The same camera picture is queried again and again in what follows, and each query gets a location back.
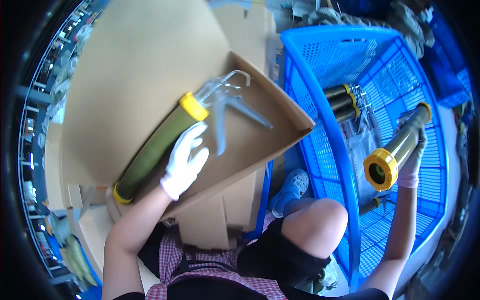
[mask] black shorts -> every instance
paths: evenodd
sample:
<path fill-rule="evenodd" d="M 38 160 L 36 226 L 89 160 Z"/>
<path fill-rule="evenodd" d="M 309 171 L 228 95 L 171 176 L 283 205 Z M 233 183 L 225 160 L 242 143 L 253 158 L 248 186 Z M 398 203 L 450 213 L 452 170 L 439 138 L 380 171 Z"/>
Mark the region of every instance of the black shorts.
<path fill-rule="evenodd" d="M 321 273 L 330 258 L 320 259 L 305 253 L 281 233 L 283 219 L 273 221 L 257 242 L 243 249 L 237 260 L 241 276 L 274 279 L 295 287 Z M 158 224 L 138 257 L 157 277 L 160 240 L 166 227 Z"/>

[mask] hand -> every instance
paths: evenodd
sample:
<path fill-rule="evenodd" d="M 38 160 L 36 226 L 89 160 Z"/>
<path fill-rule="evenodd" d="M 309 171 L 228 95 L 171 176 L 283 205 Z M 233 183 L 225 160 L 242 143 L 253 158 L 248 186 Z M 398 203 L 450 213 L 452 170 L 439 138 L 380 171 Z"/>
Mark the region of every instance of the hand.
<path fill-rule="evenodd" d="M 170 160 L 167 165 L 167 174 L 160 180 L 163 190 L 177 201 L 197 179 L 198 173 L 207 162 L 210 151 L 204 147 L 194 158 L 190 158 L 192 149 L 197 148 L 203 142 L 199 137 L 205 132 L 208 125 L 204 122 L 194 124 L 185 130 L 173 147 Z"/>
<path fill-rule="evenodd" d="M 400 128 L 407 123 L 407 121 L 408 119 L 401 120 L 398 123 L 394 134 L 396 134 Z M 427 134 L 425 132 L 425 128 L 422 128 L 419 132 L 419 143 L 417 148 L 413 150 L 412 155 L 408 158 L 407 162 L 403 165 L 402 169 L 398 173 L 397 183 L 399 186 L 410 189 L 417 188 L 419 186 L 421 158 L 423 157 L 423 152 L 425 151 L 427 144 Z"/>

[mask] pink checkered apron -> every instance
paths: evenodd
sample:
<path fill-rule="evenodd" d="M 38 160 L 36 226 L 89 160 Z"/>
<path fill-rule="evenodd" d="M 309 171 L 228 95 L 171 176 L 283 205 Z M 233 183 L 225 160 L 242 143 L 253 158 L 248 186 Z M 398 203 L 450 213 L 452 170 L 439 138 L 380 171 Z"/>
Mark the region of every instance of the pink checkered apron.
<path fill-rule="evenodd" d="M 268 225 L 275 218 L 271 213 L 267 214 L 264 222 L 265 231 Z M 161 283 L 153 285 L 145 297 L 147 300 L 167 299 L 167 287 L 171 284 L 192 277 L 217 277 L 231 280 L 244 285 L 245 287 L 263 294 L 268 300 L 286 300 L 276 280 L 241 277 L 235 272 L 237 257 L 244 246 L 231 251 L 219 253 L 185 253 L 182 249 L 180 236 L 177 228 L 168 229 L 160 243 L 158 254 L 158 266 L 160 270 Z M 187 267 L 188 271 L 179 271 Z"/>

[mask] crate handle hole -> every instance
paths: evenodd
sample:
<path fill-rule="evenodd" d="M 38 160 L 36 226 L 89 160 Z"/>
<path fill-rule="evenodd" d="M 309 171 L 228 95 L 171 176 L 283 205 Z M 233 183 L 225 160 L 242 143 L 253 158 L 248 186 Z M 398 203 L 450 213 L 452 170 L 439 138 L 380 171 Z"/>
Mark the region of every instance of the crate handle hole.
<path fill-rule="evenodd" d="M 342 40 L 342 43 L 356 43 L 356 42 L 366 43 L 367 39 L 365 39 L 365 38 L 352 38 L 352 39 Z"/>

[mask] yellow cap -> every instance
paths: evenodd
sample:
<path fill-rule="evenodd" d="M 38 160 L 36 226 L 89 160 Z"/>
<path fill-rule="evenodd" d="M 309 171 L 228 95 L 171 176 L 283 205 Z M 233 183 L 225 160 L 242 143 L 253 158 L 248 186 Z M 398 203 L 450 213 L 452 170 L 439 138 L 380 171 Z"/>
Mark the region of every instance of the yellow cap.
<path fill-rule="evenodd" d="M 117 182 L 117 183 L 115 184 L 115 188 L 113 189 L 113 198 L 115 198 L 115 200 L 117 200 L 118 203 L 120 203 L 120 204 L 130 204 L 130 202 L 132 202 L 132 199 L 133 199 L 133 198 L 123 199 L 123 198 L 119 195 L 119 192 L 117 191 L 118 185 L 119 185 L 119 183 Z"/>
<path fill-rule="evenodd" d="M 430 106 L 430 104 L 428 104 L 427 102 L 420 102 L 420 103 L 418 103 L 417 107 L 419 107 L 419 106 L 424 106 L 428 109 L 428 113 L 430 115 L 430 118 L 428 119 L 428 122 L 430 122 L 433 118 L 432 107 Z"/>
<path fill-rule="evenodd" d="M 357 99 L 355 98 L 355 96 L 353 94 L 349 94 L 350 98 L 352 98 L 352 106 L 353 106 L 353 109 L 355 110 L 355 112 L 357 113 L 355 115 L 355 117 L 358 117 L 360 115 L 360 109 L 359 107 L 357 106 Z"/>
<path fill-rule="evenodd" d="M 345 90 L 347 91 L 347 94 L 350 94 L 351 91 L 350 91 L 350 87 L 348 86 L 348 84 L 342 84 L 342 85 L 345 88 Z"/>
<path fill-rule="evenodd" d="M 380 205 L 382 204 L 382 203 L 380 202 L 380 198 L 374 198 L 374 200 L 377 202 L 377 208 L 379 208 Z"/>
<path fill-rule="evenodd" d="M 200 103 L 198 103 L 197 99 L 193 96 L 192 93 L 186 93 L 180 99 L 180 105 L 182 108 L 195 120 L 201 122 L 205 120 L 206 117 L 210 114 L 210 112 L 203 108 Z"/>
<path fill-rule="evenodd" d="M 398 163 L 393 155 L 378 148 L 363 162 L 365 178 L 379 192 L 389 190 L 398 179 Z"/>

